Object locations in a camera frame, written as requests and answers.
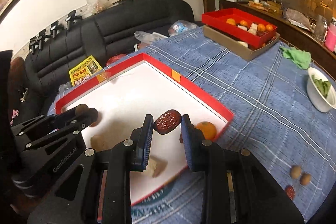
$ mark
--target white bowl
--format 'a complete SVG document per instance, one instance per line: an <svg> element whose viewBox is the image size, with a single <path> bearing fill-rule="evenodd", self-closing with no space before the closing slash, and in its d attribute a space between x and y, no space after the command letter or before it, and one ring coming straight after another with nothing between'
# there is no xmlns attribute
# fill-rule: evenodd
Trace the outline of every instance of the white bowl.
<svg viewBox="0 0 336 224"><path fill-rule="evenodd" d="M336 92L334 87L331 85L328 96L325 99L319 89L316 87L312 75L315 75L316 79L322 79L327 81L328 78L319 70L315 68L308 68L309 79L307 82L307 93L312 102L312 104L321 112L328 112L332 108L336 108Z"/></svg>

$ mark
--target pink bottle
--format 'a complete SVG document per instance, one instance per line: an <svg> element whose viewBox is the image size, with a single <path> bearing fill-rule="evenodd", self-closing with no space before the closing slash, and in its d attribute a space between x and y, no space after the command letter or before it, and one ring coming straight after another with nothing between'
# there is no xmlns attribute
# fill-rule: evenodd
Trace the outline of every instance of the pink bottle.
<svg viewBox="0 0 336 224"><path fill-rule="evenodd" d="M328 27L328 33L325 37L324 45L328 48L330 51L335 50L336 45L336 18L332 18L330 25Z"/></svg>

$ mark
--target red plastic bag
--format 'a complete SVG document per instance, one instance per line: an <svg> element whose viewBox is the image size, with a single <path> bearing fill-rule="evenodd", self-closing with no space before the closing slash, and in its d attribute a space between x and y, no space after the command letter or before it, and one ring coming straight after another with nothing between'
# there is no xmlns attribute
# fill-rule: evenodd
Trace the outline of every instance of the red plastic bag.
<svg viewBox="0 0 336 224"><path fill-rule="evenodd" d="M119 55L110 57L110 59L108 59L108 61L106 62L106 66L118 61L119 59L122 59L124 56L126 56L126 54L119 54Z"/></svg>

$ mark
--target black leather sofa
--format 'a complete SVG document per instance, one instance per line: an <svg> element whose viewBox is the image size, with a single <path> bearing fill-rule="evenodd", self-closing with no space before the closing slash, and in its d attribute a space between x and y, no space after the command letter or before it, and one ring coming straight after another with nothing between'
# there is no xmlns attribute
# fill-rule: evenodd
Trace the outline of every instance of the black leather sofa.
<svg viewBox="0 0 336 224"><path fill-rule="evenodd" d="M168 29L177 20L194 22L192 8L182 0L125 0L46 40L43 50L29 53L25 59L28 95L16 107L19 116L13 125L46 115L58 87L70 81L69 70L88 56L105 67L110 57L134 51L138 43L135 31L168 36Z"/></svg>

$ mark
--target sofa backrest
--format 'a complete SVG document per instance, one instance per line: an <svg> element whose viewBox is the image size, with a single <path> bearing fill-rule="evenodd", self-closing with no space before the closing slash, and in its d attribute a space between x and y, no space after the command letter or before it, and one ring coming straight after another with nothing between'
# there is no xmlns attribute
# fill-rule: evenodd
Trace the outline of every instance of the sofa backrest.
<svg viewBox="0 0 336 224"><path fill-rule="evenodd" d="M177 20L194 21L189 4L182 0L125 0L48 39L42 51L25 60L30 89L48 96L70 81L69 70L92 55L102 67L120 53L129 53L139 41L135 31L158 31L168 35Z"/></svg>

